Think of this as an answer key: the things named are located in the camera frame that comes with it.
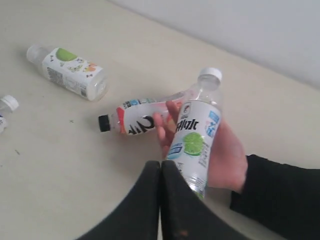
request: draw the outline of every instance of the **white bottle cap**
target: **white bottle cap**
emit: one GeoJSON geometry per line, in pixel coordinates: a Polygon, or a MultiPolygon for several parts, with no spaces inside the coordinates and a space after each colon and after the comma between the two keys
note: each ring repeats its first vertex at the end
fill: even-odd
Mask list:
{"type": "Polygon", "coordinates": [[[26,51],[26,59],[28,59],[29,62],[34,64],[38,58],[39,51],[41,48],[41,45],[33,44],[31,47],[28,48],[28,51],[26,51]]]}
{"type": "Polygon", "coordinates": [[[4,102],[13,112],[19,107],[19,102],[10,95],[6,95],[3,98],[0,99],[0,101],[4,102]]]}
{"type": "Polygon", "coordinates": [[[217,79],[219,79],[220,83],[222,81],[222,73],[219,69],[214,68],[214,67],[205,67],[204,69],[201,70],[199,77],[203,75],[212,75],[215,76],[217,79]]]}

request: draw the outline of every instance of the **white table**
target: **white table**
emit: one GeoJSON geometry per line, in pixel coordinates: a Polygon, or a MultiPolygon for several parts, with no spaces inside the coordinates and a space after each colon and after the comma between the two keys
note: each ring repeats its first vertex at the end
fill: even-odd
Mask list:
{"type": "MultiPolygon", "coordinates": [[[[104,0],[3,0],[0,32],[0,94],[21,105],[0,136],[1,240],[71,240],[107,216],[161,155],[154,133],[100,133],[97,117],[125,100],[183,90],[205,66],[224,74],[224,115],[248,154],[320,168],[320,92],[288,77],[104,0]],[[107,95],[88,102],[46,81],[26,60],[33,43],[107,67],[107,95]]],[[[207,196],[239,231],[274,238],[228,209],[229,192],[207,196]]]]}

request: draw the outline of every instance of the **black sleeve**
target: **black sleeve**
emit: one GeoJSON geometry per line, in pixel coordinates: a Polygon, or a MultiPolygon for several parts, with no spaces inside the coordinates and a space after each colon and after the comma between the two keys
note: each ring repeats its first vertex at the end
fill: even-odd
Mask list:
{"type": "Polygon", "coordinates": [[[320,169],[250,155],[242,194],[230,208],[289,240],[320,239],[320,169]]]}

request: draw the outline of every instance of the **black bottle cap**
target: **black bottle cap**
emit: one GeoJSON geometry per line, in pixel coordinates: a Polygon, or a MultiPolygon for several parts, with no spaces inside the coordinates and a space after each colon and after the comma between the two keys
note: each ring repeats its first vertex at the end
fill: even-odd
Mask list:
{"type": "Polygon", "coordinates": [[[101,132],[108,132],[111,130],[110,120],[108,115],[99,116],[99,126],[101,132]]]}

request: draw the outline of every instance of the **bottle label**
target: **bottle label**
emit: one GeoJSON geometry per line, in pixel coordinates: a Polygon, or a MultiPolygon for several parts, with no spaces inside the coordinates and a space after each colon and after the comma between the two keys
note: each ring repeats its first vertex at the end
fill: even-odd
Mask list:
{"type": "Polygon", "coordinates": [[[203,196],[207,184],[211,146],[221,120],[221,112],[199,100],[181,107],[174,139],[167,154],[192,189],[203,196]]]}
{"type": "Polygon", "coordinates": [[[7,120],[0,115],[0,133],[2,133],[7,126],[8,126],[7,120]]]}
{"type": "Polygon", "coordinates": [[[175,129],[175,123],[168,114],[166,101],[173,101],[178,107],[182,105],[185,92],[161,99],[145,98],[124,102],[116,111],[120,122],[121,132],[127,135],[137,135],[149,132],[155,128],[152,115],[161,113],[169,128],[175,129]]]}
{"type": "Polygon", "coordinates": [[[52,82],[84,98],[88,98],[87,87],[91,80],[102,70],[102,67],[63,48],[56,48],[48,54],[42,67],[45,76],[52,82]]]}

